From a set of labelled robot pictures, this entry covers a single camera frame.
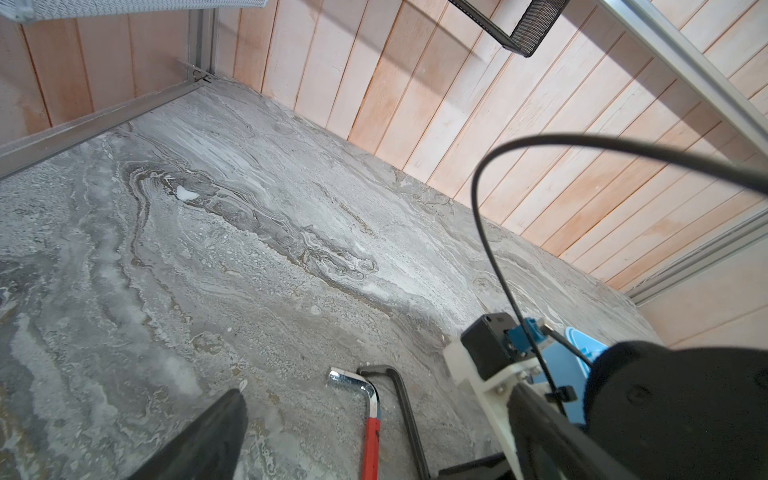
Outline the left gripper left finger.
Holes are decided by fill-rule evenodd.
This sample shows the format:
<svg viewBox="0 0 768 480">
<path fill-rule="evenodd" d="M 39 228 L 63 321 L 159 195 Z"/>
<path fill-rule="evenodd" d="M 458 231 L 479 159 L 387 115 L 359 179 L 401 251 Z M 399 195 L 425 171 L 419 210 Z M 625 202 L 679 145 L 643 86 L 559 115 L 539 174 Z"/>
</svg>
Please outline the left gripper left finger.
<svg viewBox="0 0 768 480">
<path fill-rule="evenodd" d="M 132 479 L 232 479 L 248 425 L 238 389 L 224 393 L 142 464 Z"/>
</svg>

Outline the blue translucent plastic toolbox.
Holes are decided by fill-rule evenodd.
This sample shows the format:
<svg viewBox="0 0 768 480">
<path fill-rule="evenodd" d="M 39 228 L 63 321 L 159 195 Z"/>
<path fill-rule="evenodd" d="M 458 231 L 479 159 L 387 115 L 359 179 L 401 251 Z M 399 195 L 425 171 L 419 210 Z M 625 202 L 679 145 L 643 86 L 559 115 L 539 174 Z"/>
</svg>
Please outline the blue translucent plastic toolbox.
<svg viewBox="0 0 768 480">
<path fill-rule="evenodd" d="M 567 327 L 562 337 L 589 362 L 594 362 L 608 348 L 604 343 L 572 327 Z M 541 353 L 555 384 L 570 386 L 575 391 L 576 400 L 564 404 L 569 421 L 585 424 L 584 392 L 591 367 L 558 341 L 542 347 Z"/>
</svg>

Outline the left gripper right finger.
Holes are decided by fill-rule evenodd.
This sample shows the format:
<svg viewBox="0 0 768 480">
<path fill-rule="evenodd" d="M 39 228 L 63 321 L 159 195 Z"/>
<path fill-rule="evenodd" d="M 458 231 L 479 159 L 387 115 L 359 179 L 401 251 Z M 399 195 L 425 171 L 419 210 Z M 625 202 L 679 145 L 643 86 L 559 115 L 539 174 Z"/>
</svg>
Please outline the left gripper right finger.
<svg viewBox="0 0 768 480">
<path fill-rule="evenodd" d="M 524 479 L 636 477 L 528 385 L 514 387 L 507 408 Z"/>
</svg>

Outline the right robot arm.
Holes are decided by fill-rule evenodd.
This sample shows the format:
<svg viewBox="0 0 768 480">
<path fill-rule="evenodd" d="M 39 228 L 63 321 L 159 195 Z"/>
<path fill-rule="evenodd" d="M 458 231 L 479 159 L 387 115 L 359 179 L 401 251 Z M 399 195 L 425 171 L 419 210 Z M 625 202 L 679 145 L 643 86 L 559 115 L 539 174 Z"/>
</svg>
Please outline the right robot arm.
<svg viewBox="0 0 768 480">
<path fill-rule="evenodd" d="M 582 424 L 526 382 L 535 360 L 482 378 L 460 342 L 444 351 L 518 479 L 763 479 L 767 354 L 623 342 L 594 363 Z"/>
</svg>

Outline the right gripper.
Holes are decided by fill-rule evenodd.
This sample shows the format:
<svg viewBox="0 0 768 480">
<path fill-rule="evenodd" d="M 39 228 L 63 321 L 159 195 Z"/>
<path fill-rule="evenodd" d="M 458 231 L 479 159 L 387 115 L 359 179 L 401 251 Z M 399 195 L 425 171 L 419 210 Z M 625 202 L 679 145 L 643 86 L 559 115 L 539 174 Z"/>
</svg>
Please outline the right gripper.
<svg viewBox="0 0 768 480">
<path fill-rule="evenodd" d="M 503 452 L 445 468 L 437 480 L 515 480 L 516 477 Z"/>
</svg>

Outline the red handled hex key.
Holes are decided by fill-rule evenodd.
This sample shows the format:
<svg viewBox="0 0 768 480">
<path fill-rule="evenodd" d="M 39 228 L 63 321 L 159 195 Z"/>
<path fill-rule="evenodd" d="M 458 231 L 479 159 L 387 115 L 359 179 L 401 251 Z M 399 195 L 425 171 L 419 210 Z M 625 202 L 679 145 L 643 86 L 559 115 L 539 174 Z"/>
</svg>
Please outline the red handled hex key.
<svg viewBox="0 0 768 480">
<path fill-rule="evenodd" d="M 362 393 L 367 400 L 367 417 L 363 441 L 362 480 L 377 480 L 380 449 L 380 405 L 376 387 L 363 376 L 331 367 L 327 377 L 331 385 Z"/>
</svg>

